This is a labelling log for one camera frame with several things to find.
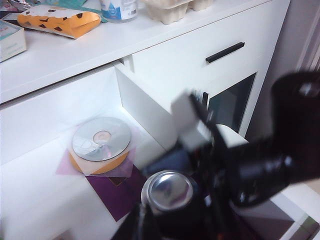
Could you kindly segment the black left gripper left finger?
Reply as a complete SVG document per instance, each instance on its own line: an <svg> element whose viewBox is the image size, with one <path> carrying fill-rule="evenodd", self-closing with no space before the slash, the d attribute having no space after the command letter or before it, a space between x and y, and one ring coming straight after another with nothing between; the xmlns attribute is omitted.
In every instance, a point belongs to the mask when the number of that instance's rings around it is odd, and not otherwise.
<svg viewBox="0 0 320 240"><path fill-rule="evenodd" d="M127 215L123 223L117 230L118 240L139 240L139 224L142 213L142 204L136 204L132 211Z"/></svg>

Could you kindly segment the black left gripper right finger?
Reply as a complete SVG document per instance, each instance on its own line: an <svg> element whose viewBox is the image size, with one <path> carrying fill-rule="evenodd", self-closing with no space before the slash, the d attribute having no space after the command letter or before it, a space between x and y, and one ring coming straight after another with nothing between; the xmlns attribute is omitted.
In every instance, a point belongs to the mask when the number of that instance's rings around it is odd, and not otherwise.
<svg viewBox="0 0 320 240"><path fill-rule="evenodd" d="M157 221L150 207L145 208L143 217L143 239L144 240L161 240L162 235L157 225Z"/></svg>

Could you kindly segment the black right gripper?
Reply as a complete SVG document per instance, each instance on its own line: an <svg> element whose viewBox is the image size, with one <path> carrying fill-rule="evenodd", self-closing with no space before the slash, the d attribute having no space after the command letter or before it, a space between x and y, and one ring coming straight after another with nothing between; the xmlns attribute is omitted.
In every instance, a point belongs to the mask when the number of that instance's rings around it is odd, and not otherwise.
<svg viewBox="0 0 320 240"><path fill-rule="evenodd" d="M161 171L178 171L191 175L197 168L213 202L221 201L227 206L232 199L232 187L228 177L231 151L218 128L214 114L192 91L188 98L199 120L200 128L208 140L196 149L197 161L184 149L168 151L148 163L143 175ZM216 240L224 227L223 212L216 206L207 206L203 199L192 199L186 205L162 212L162 235L170 240Z"/></svg>

